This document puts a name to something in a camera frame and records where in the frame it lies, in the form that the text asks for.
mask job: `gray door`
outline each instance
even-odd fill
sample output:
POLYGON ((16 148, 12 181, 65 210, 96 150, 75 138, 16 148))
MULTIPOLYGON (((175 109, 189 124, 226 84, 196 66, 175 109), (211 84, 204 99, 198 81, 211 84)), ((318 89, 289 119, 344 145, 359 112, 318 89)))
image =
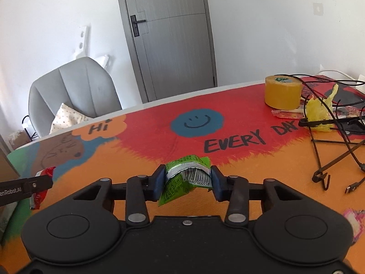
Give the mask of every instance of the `gray door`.
POLYGON ((204 0, 126 3, 149 101, 214 87, 204 0))

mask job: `table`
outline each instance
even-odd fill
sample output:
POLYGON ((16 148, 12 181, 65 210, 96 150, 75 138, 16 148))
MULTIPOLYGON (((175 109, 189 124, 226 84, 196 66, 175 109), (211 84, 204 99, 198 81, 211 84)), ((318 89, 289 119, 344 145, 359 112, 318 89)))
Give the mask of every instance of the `table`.
MULTIPOLYGON (((39 139, 12 152, 9 159, 22 177, 56 166, 54 186, 41 209, 99 178, 125 182, 134 175, 150 175, 161 163, 187 154, 209 156, 223 174, 240 175, 253 183, 274 177, 339 213, 347 208, 365 209, 365 186, 344 194, 349 184, 363 177, 351 156, 329 169, 331 186, 323 191, 320 183, 311 181, 317 164, 308 130, 298 127, 295 120, 274 117, 263 96, 264 84, 256 82, 154 101, 39 139)), ((340 140, 336 131, 315 136, 340 140)), ((344 145, 319 145, 325 163, 345 151, 344 145)), ((365 148, 356 151, 360 160, 365 160, 364 151, 365 148)), ((211 192, 199 188, 161 207, 147 203, 151 219, 155 215, 224 217, 227 206, 228 203, 216 202, 211 192)), ((124 219, 124 209, 123 201, 116 202, 114 214, 124 219)), ((29 261, 20 232, 34 213, 37 211, 29 210, 28 199, 19 202, 5 232, 0 264, 10 273, 29 261)), ((260 214, 260 203, 251 201, 250 219, 260 214)), ((363 236, 347 255, 359 273, 365 272, 364 256, 363 236)))

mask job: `chair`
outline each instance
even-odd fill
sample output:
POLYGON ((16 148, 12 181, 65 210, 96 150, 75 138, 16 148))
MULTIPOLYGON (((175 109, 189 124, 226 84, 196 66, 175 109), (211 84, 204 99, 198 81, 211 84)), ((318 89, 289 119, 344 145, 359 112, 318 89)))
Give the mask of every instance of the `chair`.
POLYGON ((88 57, 67 63, 33 82, 28 109, 39 137, 49 134, 61 103, 91 118, 122 109, 111 77, 88 57))

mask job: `black robotic gripper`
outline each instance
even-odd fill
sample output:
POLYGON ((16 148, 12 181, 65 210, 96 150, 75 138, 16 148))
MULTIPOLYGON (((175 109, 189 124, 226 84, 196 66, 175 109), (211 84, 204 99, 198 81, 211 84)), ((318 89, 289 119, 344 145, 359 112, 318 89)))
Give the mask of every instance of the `black robotic gripper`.
POLYGON ((263 184, 211 168, 219 216, 157 216, 165 166, 126 183, 102 178, 30 217, 21 238, 31 258, 21 274, 250 273, 349 274, 342 260, 353 240, 339 213, 275 179, 263 184), (125 221, 113 215, 125 200, 125 221), (263 214, 249 220, 249 200, 263 214))

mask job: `green snack packet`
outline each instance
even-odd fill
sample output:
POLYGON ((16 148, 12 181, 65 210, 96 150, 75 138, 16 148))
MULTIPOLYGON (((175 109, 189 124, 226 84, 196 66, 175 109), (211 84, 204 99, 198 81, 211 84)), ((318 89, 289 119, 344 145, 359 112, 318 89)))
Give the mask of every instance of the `green snack packet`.
POLYGON ((166 164, 166 179, 158 206, 186 195, 196 187, 212 188, 210 160, 208 157, 187 155, 169 162, 166 164))

